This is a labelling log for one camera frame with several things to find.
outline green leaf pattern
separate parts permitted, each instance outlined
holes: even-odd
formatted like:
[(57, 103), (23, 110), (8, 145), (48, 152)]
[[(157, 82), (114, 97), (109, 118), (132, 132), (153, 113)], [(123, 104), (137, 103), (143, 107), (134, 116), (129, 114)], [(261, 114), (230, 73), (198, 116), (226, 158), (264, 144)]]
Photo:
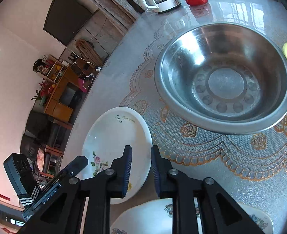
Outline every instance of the green leaf pattern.
[(96, 156), (96, 153), (93, 151), (93, 155), (94, 155), (94, 160), (92, 162), (90, 162), (90, 164), (95, 167), (95, 170), (93, 172), (93, 176), (95, 177), (98, 173), (104, 171), (105, 169), (110, 168), (109, 167), (109, 162), (106, 161), (101, 161), (100, 157)]

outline metal screw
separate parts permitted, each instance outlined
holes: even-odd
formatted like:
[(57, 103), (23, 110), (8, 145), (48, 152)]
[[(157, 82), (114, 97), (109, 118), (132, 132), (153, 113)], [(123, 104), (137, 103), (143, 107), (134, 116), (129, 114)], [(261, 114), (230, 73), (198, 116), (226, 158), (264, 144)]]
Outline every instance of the metal screw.
[(76, 184), (78, 181), (79, 181), (79, 179), (76, 178), (76, 177), (73, 177), (73, 178), (70, 178), (70, 179), (69, 179), (69, 183), (70, 183), (71, 185)]
[(169, 174), (171, 174), (171, 175), (177, 175), (177, 174), (178, 174), (178, 170), (177, 170), (177, 169), (170, 169), (170, 170), (169, 170)]
[(112, 175), (113, 173), (115, 173), (115, 171), (113, 169), (106, 169), (105, 170), (105, 174), (107, 174), (107, 175)]
[(208, 185), (212, 185), (212, 184), (214, 184), (214, 180), (212, 178), (206, 178), (205, 183)]

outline green plant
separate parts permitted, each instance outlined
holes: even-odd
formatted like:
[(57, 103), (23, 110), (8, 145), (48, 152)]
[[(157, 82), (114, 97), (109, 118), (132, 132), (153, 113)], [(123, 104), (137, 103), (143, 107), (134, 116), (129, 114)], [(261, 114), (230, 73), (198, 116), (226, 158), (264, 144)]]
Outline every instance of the green plant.
[(40, 94), (40, 91), (39, 90), (36, 90), (36, 95), (37, 96), (34, 96), (33, 98), (31, 98), (31, 100), (34, 100), (37, 101), (37, 100), (42, 100), (41, 98), (41, 94)]

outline table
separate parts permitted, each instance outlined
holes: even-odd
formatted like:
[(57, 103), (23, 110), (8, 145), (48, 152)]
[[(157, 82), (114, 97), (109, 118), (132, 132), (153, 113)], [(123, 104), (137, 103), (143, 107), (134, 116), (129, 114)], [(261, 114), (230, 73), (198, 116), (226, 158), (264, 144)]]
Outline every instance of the table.
[[(153, 80), (158, 54), (173, 37), (192, 27), (233, 22), (255, 29), (280, 48), (287, 42), (287, 11), (272, 0), (208, 0), (165, 14), (143, 13), (104, 64), (80, 110), (62, 167), (81, 154), (96, 119), (116, 106), (128, 106), (147, 122), (153, 143), (174, 168), (189, 177), (213, 177), (236, 200), (271, 217), (274, 233), (287, 218), (287, 116), (274, 128), (246, 136), (213, 133), (182, 120), (160, 99)], [(111, 206), (111, 223), (126, 209), (156, 199), (150, 173), (130, 200)]]
[(65, 72), (51, 93), (44, 109), (44, 113), (64, 122), (69, 121), (73, 112), (72, 108), (59, 102), (59, 99), (66, 89), (68, 83), (72, 83), (79, 88), (79, 78), (70, 67), (66, 68)]

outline white plate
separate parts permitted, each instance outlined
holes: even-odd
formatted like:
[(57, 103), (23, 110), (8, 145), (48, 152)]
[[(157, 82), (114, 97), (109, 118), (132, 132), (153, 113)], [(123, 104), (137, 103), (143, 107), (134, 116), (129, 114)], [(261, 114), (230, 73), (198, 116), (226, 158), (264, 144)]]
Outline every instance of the white plate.
[(111, 198), (111, 204), (127, 201), (134, 196), (148, 176), (152, 147), (148, 125), (135, 110), (116, 107), (96, 120), (83, 145), (82, 156), (88, 158), (88, 165), (79, 174), (80, 179), (94, 177), (110, 168), (112, 161), (123, 155), (125, 145), (132, 147), (128, 192), (123, 199)]
[[(197, 199), (194, 199), (198, 212)], [(273, 233), (270, 217), (258, 208), (238, 202), (265, 234)], [(172, 234), (172, 199), (146, 202), (122, 213), (110, 228), (111, 234)], [(200, 215), (197, 214), (199, 234), (202, 234)]]

